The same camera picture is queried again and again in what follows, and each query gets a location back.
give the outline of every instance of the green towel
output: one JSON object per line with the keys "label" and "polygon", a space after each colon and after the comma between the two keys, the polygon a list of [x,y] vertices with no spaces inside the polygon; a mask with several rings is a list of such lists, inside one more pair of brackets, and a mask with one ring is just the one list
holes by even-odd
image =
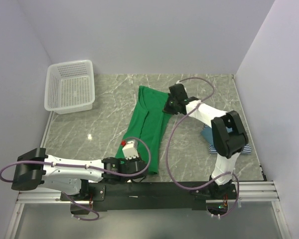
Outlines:
{"label": "green towel", "polygon": [[[159,146],[171,117],[162,112],[167,98],[167,93],[140,86],[139,100],[134,108],[129,128],[123,136],[123,138],[130,136],[140,138],[148,145],[152,156],[149,166],[150,174],[158,173]],[[148,152],[142,143],[138,143],[138,152],[142,160],[148,162]],[[119,147],[115,157],[124,158],[122,146]]]}

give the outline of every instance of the blue towel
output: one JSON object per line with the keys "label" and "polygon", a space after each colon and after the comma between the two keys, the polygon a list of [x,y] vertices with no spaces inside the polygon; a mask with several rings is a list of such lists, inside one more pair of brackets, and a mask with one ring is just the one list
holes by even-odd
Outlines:
{"label": "blue towel", "polygon": [[[227,132],[231,132],[232,129],[231,128],[227,128]],[[201,135],[205,138],[205,140],[207,140],[208,142],[208,146],[209,146],[209,152],[214,154],[217,153],[215,147],[214,147],[214,140],[213,140],[213,133],[211,130],[211,127],[207,126],[206,124],[204,125],[204,128],[201,132]],[[243,151],[241,151],[241,154],[248,154],[251,153],[251,147],[249,144],[247,144]]]}

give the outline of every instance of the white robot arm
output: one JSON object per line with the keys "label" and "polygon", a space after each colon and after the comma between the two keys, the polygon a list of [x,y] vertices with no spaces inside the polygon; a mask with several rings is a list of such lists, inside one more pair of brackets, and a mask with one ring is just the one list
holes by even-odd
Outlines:
{"label": "white robot arm", "polygon": [[138,154],[135,140],[124,143],[123,154],[124,158],[122,159],[108,157],[102,160],[75,160],[46,155],[45,148],[37,148],[20,156],[18,161],[34,160],[44,161],[48,164],[43,166],[18,165],[15,169],[11,188],[18,191],[28,191],[36,187],[43,187],[59,190],[67,195],[78,195],[82,193],[82,188],[88,185],[89,181],[124,183],[129,179],[145,177],[147,171],[135,177],[121,177],[96,169],[107,169],[128,175],[140,172],[146,167],[146,163],[141,160]]}
{"label": "white robot arm", "polygon": [[[189,98],[183,84],[175,84],[169,88],[170,94],[164,107],[169,114],[187,114],[200,104],[199,108],[189,116],[212,128],[217,160],[211,178],[233,172],[235,163],[244,146],[248,143],[246,131],[236,111],[225,112],[208,106],[195,97]],[[217,185],[224,185],[232,179],[230,174],[215,180]]]}

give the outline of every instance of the marble floor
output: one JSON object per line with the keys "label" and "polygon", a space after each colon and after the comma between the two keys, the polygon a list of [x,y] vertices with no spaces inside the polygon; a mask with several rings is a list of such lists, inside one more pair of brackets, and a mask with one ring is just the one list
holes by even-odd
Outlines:
{"label": "marble floor", "polygon": [[[130,74],[95,76],[95,102],[92,110],[65,115],[53,113],[44,146],[48,154],[71,159],[102,159],[115,156],[126,132],[138,99],[138,87],[145,85],[168,92],[177,80],[199,76],[208,79],[216,89],[205,103],[220,110],[236,110],[250,139],[246,119],[232,75],[189,74]],[[211,88],[200,80],[184,83],[189,96],[203,98]],[[159,152],[159,174],[149,175],[152,182],[171,181],[165,167],[167,138],[180,115],[173,116],[167,126]],[[169,164],[178,181],[206,181],[214,169],[216,155],[210,154],[206,140],[200,135],[203,124],[196,119],[186,119],[172,138]],[[256,150],[250,140],[252,153],[240,155],[236,174],[240,180],[262,181],[261,167]]]}

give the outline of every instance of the white plastic basket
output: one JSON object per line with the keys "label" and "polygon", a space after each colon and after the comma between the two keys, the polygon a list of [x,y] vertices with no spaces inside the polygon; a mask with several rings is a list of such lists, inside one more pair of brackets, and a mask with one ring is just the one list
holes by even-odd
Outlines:
{"label": "white plastic basket", "polygon": [[95,100],[93,65],[89,60],[49,66],[46,75],[44,107],[67,114],[92,108]]}

